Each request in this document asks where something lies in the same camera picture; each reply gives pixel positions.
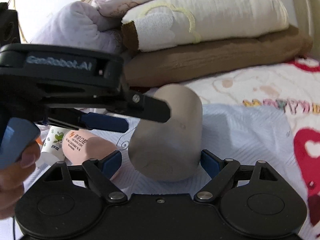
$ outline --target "bed sheet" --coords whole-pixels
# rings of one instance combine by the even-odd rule
[[[195,91],[203,104],[267,105],[285,112],[294,137],[292,154],[308,194],[306,223],[320,239],[320,63],[297,58],[183,84]]]

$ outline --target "paper cup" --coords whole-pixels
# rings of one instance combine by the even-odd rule
[[[65,161],[66,157],[62,151],[62,140],[70,130],[66,128],[51,126],[47,138],[44,141],[40,159],[47,165],[52,166],[58,161]]]

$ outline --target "screw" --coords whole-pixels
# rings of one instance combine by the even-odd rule
[[[159,204],[163,204],[164,202],[165,202],[164,199],[157,199],[157,203],[159,203]]]
[[[109,198],[112,200],[120,200],[120,199],[123,199],[124,197],[125,197],[125,194],[121,191],[115,191],[109,194]]]
[[[199,199],[202,199],[202,200],[208,200],[210,198],[213,197],[212,193],[211,192],[208,192],[208,191],[201,191],[197,194],[197,197]]]
[[[135,94],[133,97],[132,97],[132,101],[135,102],[135,103],[138,103],[140,101],[140,96]]]

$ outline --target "triangular cutout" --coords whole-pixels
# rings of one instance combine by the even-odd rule
[[[261,168],[260,177],[262,180],[277,181],[278,179],[265,167]]]
[[[57,167],[53,171],[51,171],[44,181],[47,182],[47,181],[58,181],[58,180],[63,180],[61,167]]]

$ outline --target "silver screw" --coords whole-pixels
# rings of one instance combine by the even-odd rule
[[[208,200],[210,198],[213,197],[212,193],[211,192],[208,192],[208,191],[201,191],[197,194],[197,197],[199,199],[202,199],[202,200]]]
[[[134,95],[133,97],[132,97],[132,101],[133,102],[135,102],[135,103],[138,103],[139,101],[140,101],[140,96],[139,95]]]
[[[125,197],[125,194],[121,191],[115,191],[109,194],[109,198],[112,200],[120,200],[120,199],[123,199],[124,197]]]

